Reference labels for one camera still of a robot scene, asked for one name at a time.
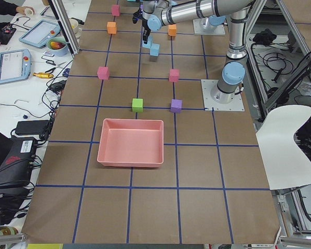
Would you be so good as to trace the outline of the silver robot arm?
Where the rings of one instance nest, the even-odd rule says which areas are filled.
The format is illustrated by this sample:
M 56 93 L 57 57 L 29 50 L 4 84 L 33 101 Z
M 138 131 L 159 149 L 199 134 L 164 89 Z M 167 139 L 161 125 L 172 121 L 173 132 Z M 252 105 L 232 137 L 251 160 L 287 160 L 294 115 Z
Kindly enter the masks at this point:
M 200 0 L 175 4 L 173 1 L 142 1 L 132 21 L 142 21 L 143 41 L 147 43 L 152 31 L 179 22 L 200 19 L 204 27 L 219 26 L 228 21 L 229 45 L 222 76 L 210 92 L 218 103 L 232 101 L 235 90 L 242 83 L 246 70 L 243 60 L 247 56 L 246 23 L 252 0 Z

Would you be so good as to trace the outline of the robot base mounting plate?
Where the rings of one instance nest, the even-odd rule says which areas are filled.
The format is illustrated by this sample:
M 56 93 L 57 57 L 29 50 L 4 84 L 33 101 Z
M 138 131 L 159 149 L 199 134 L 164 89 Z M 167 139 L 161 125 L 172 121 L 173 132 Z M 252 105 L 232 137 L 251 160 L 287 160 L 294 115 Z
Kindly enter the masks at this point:
M 209 111 L 244 112 L 241 91 L 236 87 L 233 93 L 223 93 L 218 89 L 218 80 L 202 79 L 204 109 Z

